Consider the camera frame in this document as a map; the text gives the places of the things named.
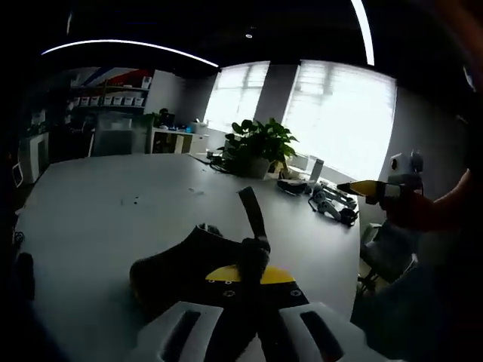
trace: led light strip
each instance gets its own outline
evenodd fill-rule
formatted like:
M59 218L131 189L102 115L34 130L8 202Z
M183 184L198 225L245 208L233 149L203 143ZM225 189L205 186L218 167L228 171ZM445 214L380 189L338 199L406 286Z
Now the led light strip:
M370 66L374 65L374 49L372 47L371 29L369 29L368 16L365 13L362 0L351 0L352 6L357 15L357 21L361 27L362 39L364 40L365 56Z
M64 45L59 45L58 47L48 49L42 53L42 55L50 53L51 51L57 51L62 48L68 48L72 47L74 45L82 45L82 44L95 44L95 43L121 43L121 44L132 44L132 45L143 45L145 47L150 47L150 48L156 48L156 49L161 49L162 51L170 51L172 53L184 55L185 57L190 57L196 60L199 60L200 62L209 64L210 66L214 66L218 68L218 64L209 62L208 60L202 59L200 57L197 57L195 55L191 55L188 53L185 53L184 51L177 51L176 49L171 49L167 47L162 47L161 45L155 45L155 44L150 44L150 43L143 43L141 41L132 41L132 40L118 40L118 39L97 39L97 40L83 40L83 41L74 41L73 43L67 43Z

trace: window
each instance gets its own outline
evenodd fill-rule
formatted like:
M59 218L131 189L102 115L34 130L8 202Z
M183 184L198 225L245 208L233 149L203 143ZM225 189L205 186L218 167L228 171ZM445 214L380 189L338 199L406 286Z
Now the window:
M269 62L224 68L217 76L205 114L209 128L232 132L232 123L253 119Z
M378 179L395 108L395 80L354 66L303 61L283 125L293 147L353 179Z

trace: yellow tool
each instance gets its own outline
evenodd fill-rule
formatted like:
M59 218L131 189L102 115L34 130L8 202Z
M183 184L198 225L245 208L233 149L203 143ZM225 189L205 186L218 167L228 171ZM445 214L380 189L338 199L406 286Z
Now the yellow tool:
M207 277L207 281L241 281L238 275L236 265L224 266L211 272ZM263 273L260 284L277 284L277 283L293 283L294 277L288 271L275 266L267 266Z
M402 187L400 185L393 185L384 183L382 181L355 181L353 183L341 183L337 185L340 191L347 192L351 195L365 196L371 198L398 198L401 196Z

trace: white table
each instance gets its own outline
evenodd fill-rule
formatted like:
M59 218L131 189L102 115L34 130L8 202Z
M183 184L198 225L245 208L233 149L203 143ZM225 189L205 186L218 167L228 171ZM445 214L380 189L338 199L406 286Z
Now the white table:
M20 216L35 260L35 307L72 361L120 361L145 324L131 295L131 264L181 242L195 224L228 238L252 236L236 192L252 185L270 263L287 268L312 301L349 319L359 226L313 213L270 181L216 173L188 155L128 155L52 164Z

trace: chair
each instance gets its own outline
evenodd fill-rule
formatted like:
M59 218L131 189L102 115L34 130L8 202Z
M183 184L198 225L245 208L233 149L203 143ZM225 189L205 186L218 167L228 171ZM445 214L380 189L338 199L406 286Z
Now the chair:
M369 224L361 239L360 257L371 267L359 277L360 292L373 290L379 277L392 283L417 264L414 253L419 233L399 228L388 221Z
M94 134L91 157L130 155L134 144L131 125L132 119L128 115L117 112L101 115Z

